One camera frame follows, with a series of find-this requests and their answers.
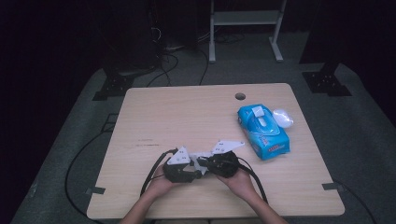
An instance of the hand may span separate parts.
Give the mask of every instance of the hand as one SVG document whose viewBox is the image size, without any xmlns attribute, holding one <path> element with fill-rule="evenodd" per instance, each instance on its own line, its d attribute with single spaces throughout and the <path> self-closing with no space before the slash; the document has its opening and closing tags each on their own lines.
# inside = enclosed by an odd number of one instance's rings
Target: hand
<svg viewBox="0 0 396 224">
<path fill-rule="evenodd" d="M 163 175 L 163 165 L 160 165 L 155 171 L 153 179 L 149 183 L 146 192 L 152 197 L 158 198 L 169 192 L 171 188 L 177 185 L 179 184 L 172 183 L 170 180 L 166 179 L 166 177 Z"/>
<path fill-rule="evenodd" d="M 245 201 L 258 195 L 251 182 L 250 174 L 244 170 L 238 169 L 235 175 L 229 178 L 219 175 L 217 175 L 217 178 L 227 185 L 233 194 Z"/>
</svg>

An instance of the white metal stand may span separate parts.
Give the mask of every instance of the white metal stand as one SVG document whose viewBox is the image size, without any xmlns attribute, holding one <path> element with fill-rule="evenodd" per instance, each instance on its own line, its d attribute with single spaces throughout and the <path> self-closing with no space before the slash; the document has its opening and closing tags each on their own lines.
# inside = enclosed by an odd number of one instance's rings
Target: white metal stand
<svg viewBox="0 0 396 224">
<path fill-rule="evenodd" d="M 215 12 L 214 0 L 211 1 L 210 7 L 210 41 L 209 41 L 209 61 L 216 61 L 215 52 L 215 25 L 275 25 L 274 36 L 270 36 L 271 48 L 277 62 L 283 62 L 282 54 L 277 46 L 277 37 L 279 35 L 280 25 L 282 24 L 283 15 L 287 0 L 282 0 L 280 10 L 266 11 L 225 11 Z"/>
</svg>

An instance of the black cable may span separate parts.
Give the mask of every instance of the black cable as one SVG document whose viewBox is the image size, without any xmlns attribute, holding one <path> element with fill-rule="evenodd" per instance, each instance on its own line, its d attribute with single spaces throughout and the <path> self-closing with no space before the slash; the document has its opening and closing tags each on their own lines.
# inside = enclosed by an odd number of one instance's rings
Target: black cable
<svg viewBox="0 0 396 224">
<path fill-rule="evenodd" d="M 204 53 L 203 50 L 200 49 L 200 51 L 201 51 L 202 54 L 204 54 L 205 60 L 206 60 L 205 71 L 204 71 L 204 73 L 202 74 L 201 80 L 199 81 L 199 85 L 201 86 L 201 85 L 202 85 L 202 81 L 204 80 L 204 77 L 205 77 L 205 75 L 206 75 L 207 67 L 209 66 L 209 59 L 207 58 L 207 55 Z"/>
<path fill-rule="evenodd" d="M 64 192 L 65 192 L 65 194 L 66 194 L 67 201 L 70 202 L 70 204 L 73 206 L 73 208 L 74 208 L 76 211 L 78 211 L 78 212 L 79 212 L 80 214 L 82 214 L 84 217 L 88 218 L 89 220 L 91 220 L 91 221 L 93 221 L 93 222 L 95 222 L 95 223 L 102 223 L 102 222 L 100 222 L 100 221 L 98 221 L 98 220 L 90 219 L 90 218 L 87 216 L 87 214 L 85 214 L 84 212 L 82 212 L 82 211 L 76 206 L 76 204 L 73 202 L 73 200 L 71 199 L 71 197 L 70 197 L 70 195 L 69 195 L 69 191 L 68 191 L 68 189 L 67 189 L 67 182 L 68 182 L 68 178 L 69 178 L 70 171 L 71 171 L 71 169 L 72 169 L 72 167 L 73 167 L 73 165 L 74 165 L 76 159 L 77 159 L 78 156 L 81 154 L 81 152 L 83 152 L 84 149 L 87 148 L 87 146 L 88 146 L 90 143 L 92 143 L 94 140 L 96 140 L 96 138 L 98 138 L 99 136 L 101 136 L 102 133 L 106 133 L 107 131 L 109 131 L 109 130 L 111 130 L 111 129 L 113 129 L 113 128 L 114 128 L 114 126 L 111 126 L 111 127 L 107 128 L 107 129 L 105 129 L 104 131 L 99 132 L 99 134 L 97 134 L 95 137 L 93 137 L 90 141 L 88 141 L 88 143 L 86 143 L 86 144 L 79 150 L 79 152 L 76 154 L 76 156 L 73 158 L 73 160 L 72 160 L 71 163 L 69 164 L 69 167 L 68 167 L 67 172 L 66 172 L 66 177 L 65 177 L 65 179 L 64 179 Z"/>
<path fill-rule="evenodd" d="M 250 164 L 247 161 L 245 161 L 244 159 L 242 159 L 240 157 L 237 157 L 237 158 L 238 158 L 238 160 L 244 161 L 248 165 L 248 168 L 250 168 L 250 170 L 253 171 L 253 168 L 251 168 Z"/>
<path fill-rule="evenodd" d="M 231 162 L 231 161 L 218 161 L 218 162 L 224 162 L 224 163 L 227 163 L 227 164 L 231 164 L 231 165 L 237 166 L 238 168 L 240 168 L 240 169 L 246 171 L 248 174 L 250 174 L 254 178 L 254 180 L 256 181 L 257 187 L 259 187 L 259 191 L 260 191 L 260 194 L 262 195 L 262 199 L 266 203 L 268 203 L 267 196 L 265 195 L 264 188 L 262 187 L 262 182 L 260 181 L 259 177 L 253 172 L 253 170 L 250 170 L 249 168 L 247 168 L 245 165 L 242 165 L 241 163 L 234 163 L 234 162 Z"/>
<path fill-rule="evenodd" d="M 163 76 L 164 74 L 167 75 L 168 72 L 170 72 L 170 71 L 172 71 L 173 69 L 175 69 L 176 66 L 178 65 L 178 58 L 177 58 L 175 55 L 172 55 L 172 54 L 166 54 L 166 55 L 167 55 L 167 56 L 171 56 L 171 57 L 173 57 L 174 59 L 176 59 L 175 65 L 172 66 L 169 70 L 167 70 L 167 71 L 165 71 L 165 72 L 159 74 L 159 75 L 156 76 L 155 78 L 153 78 L 153 79 L 148 83 L 148 85 L 147 85 L 146 87 L 149 87 L 149 86 L 151 85 L 151 83 L 152 83 L 153 81 L 155 81 L 155 79 L 157 79 L 158 77 L 161 77 L 161 76 Z"/>
<path fill-rule="evenodd" d="M 140 196 L 142 196 L 143 193 L 146 191 L 149 182 L 153 179 L 152 176 L 154 175 L 154 172 L 157 170 L 157 167 L 160 165 L 161 161 L 163 160 L 163 158 L 165 158 L 165 156 L 168 153 L 172 153 L 175 155 L 175 153 L 177 153 L 177 148 L 164 152 L 163 154 L 161 154 L 158 160 L 155 161 L 154 165 L 151 167 L 151 170 L 148 173 L 148 177 L 146 177 L 145 183 L 142 186 L 142 190 L 140 191 Z"/>
<path fill-rule="evenodd" d="M 335 183 L 343 186 L 345 189 L 347 189 L 347 191 L 349 191 L 360 203 L 361 205 L 364 207 L 364 209 L 366 210 L 366 212 L 369 214 L 371 220 L 373 221 L 374 224 L 376 224 L 376 220 L 374 215 L 372 214 L 372 212 L 370 211 L 369 207 L 366 205 L 366 203 L 361 199 L 361 197 L 359 197 L 350 187 L 348 187 L 346 184 L 344 184 L 343 182 L 333 178 L 332 179 Z"/>
</svg>

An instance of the cable on floor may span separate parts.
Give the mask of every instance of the cable on floor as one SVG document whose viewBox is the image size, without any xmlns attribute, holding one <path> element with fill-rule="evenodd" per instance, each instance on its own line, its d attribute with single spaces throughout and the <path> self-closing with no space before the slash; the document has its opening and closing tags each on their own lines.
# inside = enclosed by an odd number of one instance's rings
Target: cable on floor
<svg viewBox="0 0 396 224">
<path fill-rule="evenodd" d="M 106 129 L 103 129 L 103 128 L 102 128 L 102 131 L 99 132 L 99 134 L 97 134 L 96 136 L 94 136 L 90 141 L 88 141 L 88 142 L 78 151 L 78 153 L 76 154 L 76 156 L 75 156 L 75 157 L 73 158 L 73 160 L 70 162 L 69 167 L 67 168 L 66 176 L 65 176 L 65 178 L 64 178 L 64 193 L 66 194 L 67 201 L 69 201 L 70 204 L 73 206 L 73 208 L 74 208 L 76 211 L 78 211 L 80 214 L 82 214 L 84 217 L 86 217 L 87 219 L 91 220 L 92 222 L 99 223 L 99 224 L 103 224 L 103 222 L 100 222 L 100 221 L 98 221 L 98 220 L 93 220 L 93 219 L 89 218 L 89 217 L 87 216 L 87 214 L 85 214 L 83 211 L 81 211 L 81 210 L 76 206 L 76 204 L 73 202 L 73 200 L 72 200 L 71 197 L 70 197 L 70 194 L 69 194 L 69 191 L 68 191 L 68 188 L 67 188 L 67 183 L 68 183 L 70 171 L 71 171 L 71 169 L 72 169 L 72 167 L 73 167 L 75 161 L 76 161 L 77 158 L 79 157 L 79 155 L 90 145 L 90 143 L 92 143 L 94 140 L 96 140 L 98 137 L 100 137 L 103 133 L 111 133 L 110 130 L 112 130 L 112 129 L 114 128 L 114 126 L 115 126 L 115 125 L 112 125 L 112 126 L 106 128 Z"/>
</svg>

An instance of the floor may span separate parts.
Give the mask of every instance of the floor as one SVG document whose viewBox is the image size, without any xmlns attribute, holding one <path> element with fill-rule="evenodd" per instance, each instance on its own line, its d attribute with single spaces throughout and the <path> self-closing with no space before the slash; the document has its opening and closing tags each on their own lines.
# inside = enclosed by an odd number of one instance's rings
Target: floor
<svg viewBox="0 0 396 224">
<path fill-rule="evenodd" d="M 308 126 L 333 177 L 341 184 L 346 211 L 340 217 L 285 217 L 289 223 L 392 223 L 396 219 L 396 130 L 359 76 L 340 64 L 335 72 L 351 96 L 313 93 L 302 72 L 322 64 L 299 64 L 308 33 L 278 39 L 284 62 L 277 63 L 270 34 L 245 35 L 233 44 L 217 44 L 217 61 L 207 63 L 208 45 L 163 56 L 163 70 L 138 77 L 134 87 L 231 85 L 286 82 L 291 85 Z M 106 80 L 102 69 L 78 97 L 31 190 L 12 223 L 93 223 L 85 217 L 122 97 L 93 101 Z M 117 223 L 118 220 L 100 220 Z M 163 220 L 159 223 L 260 223 L 248 220 Z"/>
</svg>

